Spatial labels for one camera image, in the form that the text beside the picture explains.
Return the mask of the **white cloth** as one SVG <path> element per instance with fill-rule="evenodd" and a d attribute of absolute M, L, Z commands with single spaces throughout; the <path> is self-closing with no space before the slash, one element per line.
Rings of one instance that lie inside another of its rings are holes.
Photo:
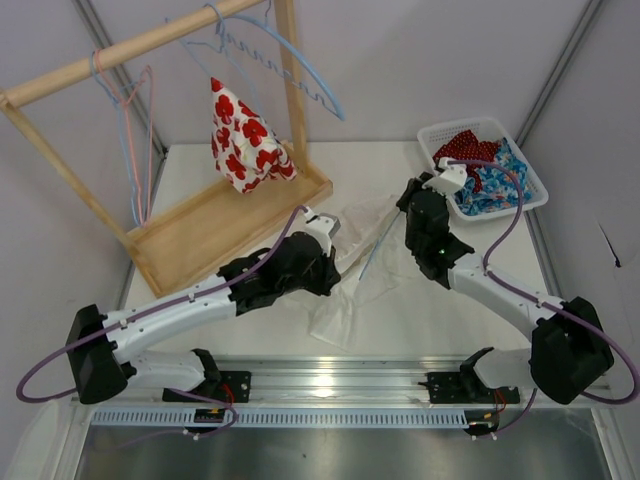
<path fill-rule="evenodd" d="M 411 328 L 431 320 L 434 286 L 405 246 L 406 215 L 396 195 L 344 207 L 333 238 L 341 281 L 331 295 L 304 303 L 308 335 L 345 355 L 394 354 Z"/>

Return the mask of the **red poppy print skirt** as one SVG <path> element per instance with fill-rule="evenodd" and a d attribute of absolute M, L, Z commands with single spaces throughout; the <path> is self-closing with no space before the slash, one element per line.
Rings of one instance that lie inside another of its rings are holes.
<path fill-rule="evenodd" d="M 294 162 L 265 120 L 217 78 L 210 79 L 210 88 L 216 170 L 241 194 L 267 180 L 294 180 Z"/>

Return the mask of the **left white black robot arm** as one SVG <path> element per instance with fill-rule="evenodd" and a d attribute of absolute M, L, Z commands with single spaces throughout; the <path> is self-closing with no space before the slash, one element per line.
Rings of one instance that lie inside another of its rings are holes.
<path fill-rule="evenodd" d="M 163 354 L 152 346 L 210 321 L 268 308 L 307 291 L 328 296 L 339 282 L 328 234 L 296 231 L 273 249 L 233 260 L 200 284 L 140 310 L 80 309 L 67 337 L 67 356 L 81 403 L 110 400 L 129 387 L 203 393 L 220 381 L 211 354 L 192 349 Z"/>

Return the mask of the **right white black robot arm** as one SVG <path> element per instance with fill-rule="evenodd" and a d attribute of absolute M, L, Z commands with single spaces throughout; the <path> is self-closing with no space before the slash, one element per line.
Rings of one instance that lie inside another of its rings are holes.
<path fill-rule="evenodd" d="M 450 231 L 446 200 L 431 188 L 432 179 L 428 173 L 410 179 L 397 202 L 406 215 L 405 245 L 419 270 L 479 302 L 529 343 L 520 350 L 479 350 L 460 367 L 466 382 L 537 388 L 559 404 L 571 403 L 614 364 L 594 306 L 581 297 L 545 296 L 505 273 L 491 279 L 482 256 Z"/>

